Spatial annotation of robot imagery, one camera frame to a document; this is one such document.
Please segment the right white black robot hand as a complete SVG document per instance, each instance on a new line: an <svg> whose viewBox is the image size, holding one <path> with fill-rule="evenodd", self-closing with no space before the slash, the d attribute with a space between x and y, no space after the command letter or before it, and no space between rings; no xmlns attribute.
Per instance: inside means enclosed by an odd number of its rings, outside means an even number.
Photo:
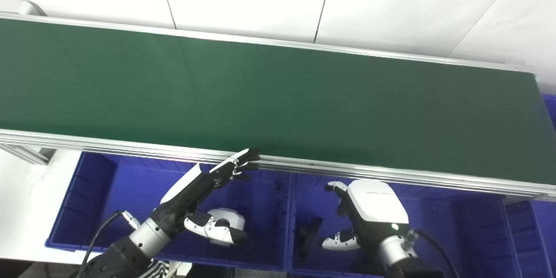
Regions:
<svg viewBox="0 0 556 278"><path fill-rule="evenodd" d="M405 236L410 230L409 217L395 191L385 182L357 179L349 184L328 182L325 191L340 199L337 214L347 216L351 228L320 239L320 246L331 251L361 248L377 252L389 237Z"/></svg>

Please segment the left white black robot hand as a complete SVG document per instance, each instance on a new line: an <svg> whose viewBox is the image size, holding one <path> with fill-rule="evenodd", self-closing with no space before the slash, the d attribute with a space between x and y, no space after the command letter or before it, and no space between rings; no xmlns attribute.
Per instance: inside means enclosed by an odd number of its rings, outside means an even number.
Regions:
<svg viewBox="0 0 556 278"><path fill-rule="evenodd" d="M161 204L151 213L149 220L155 230L161 231L170 240L184 230L199 236L227 244L242 245L248 234L230 226L223 218L203 213L197 207L213 192L222 189L234 180L250 181L245 171L257 170L260 149L246 148L228 157L210 171L204 172L195 165L171 187Z"/></svg>

